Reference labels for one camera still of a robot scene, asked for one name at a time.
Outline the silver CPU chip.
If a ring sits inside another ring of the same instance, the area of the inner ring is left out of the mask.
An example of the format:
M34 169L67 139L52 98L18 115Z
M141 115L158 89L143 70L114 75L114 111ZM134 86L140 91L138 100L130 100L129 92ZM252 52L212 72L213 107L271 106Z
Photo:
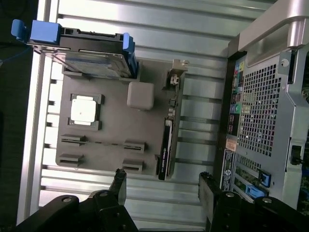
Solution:
M96 119L97 103L92 97L77 96L72 100L70 119L74 124L90 126Z

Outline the open black PC case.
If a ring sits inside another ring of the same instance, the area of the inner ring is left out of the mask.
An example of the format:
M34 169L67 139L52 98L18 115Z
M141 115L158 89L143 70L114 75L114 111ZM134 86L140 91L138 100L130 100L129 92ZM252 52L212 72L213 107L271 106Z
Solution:
M309 0L278 0L228 45L214 177L248 201L254 185L296 208L308 137ZM291 164L292 145L302 164Z

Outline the blue slot tab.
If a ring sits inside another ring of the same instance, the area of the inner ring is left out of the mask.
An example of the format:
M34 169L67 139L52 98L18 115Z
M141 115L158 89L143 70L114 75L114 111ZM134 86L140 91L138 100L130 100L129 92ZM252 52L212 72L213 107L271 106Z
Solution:
M262 186L269 188L271 185L271 174L264 171L264 170L259 170L259 182Z
M266 196L266 193L263 190L254 185L247 185L245 193L253 199Z

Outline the black case latch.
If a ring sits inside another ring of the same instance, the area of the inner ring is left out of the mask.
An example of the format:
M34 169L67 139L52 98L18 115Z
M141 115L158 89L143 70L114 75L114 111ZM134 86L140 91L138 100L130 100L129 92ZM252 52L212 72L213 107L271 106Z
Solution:
M291 164L299 165L302 164L303 160L301 159L301 146L292 145L291 150Z

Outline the grey parts rack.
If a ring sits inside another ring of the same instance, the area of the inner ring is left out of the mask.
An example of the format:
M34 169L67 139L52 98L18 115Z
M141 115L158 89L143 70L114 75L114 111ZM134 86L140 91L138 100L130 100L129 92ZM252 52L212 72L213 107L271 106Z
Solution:
M56 163L99 171L124 169L155 175L170 91L163 90L172 63L141 60L137 79L91 78L64 71ZM97 103L90 126L74 124L71 103L77 96Z

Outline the hard disk blue carrier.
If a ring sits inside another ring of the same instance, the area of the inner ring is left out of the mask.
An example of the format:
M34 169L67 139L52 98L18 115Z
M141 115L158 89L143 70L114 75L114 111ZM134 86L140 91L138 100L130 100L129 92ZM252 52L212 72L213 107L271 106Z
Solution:
M136 79L138 76L135 42L129 33L87 32L38 20L33 20L31 28L27 28L23 21L15 19L11 34L36 53L86 78Z

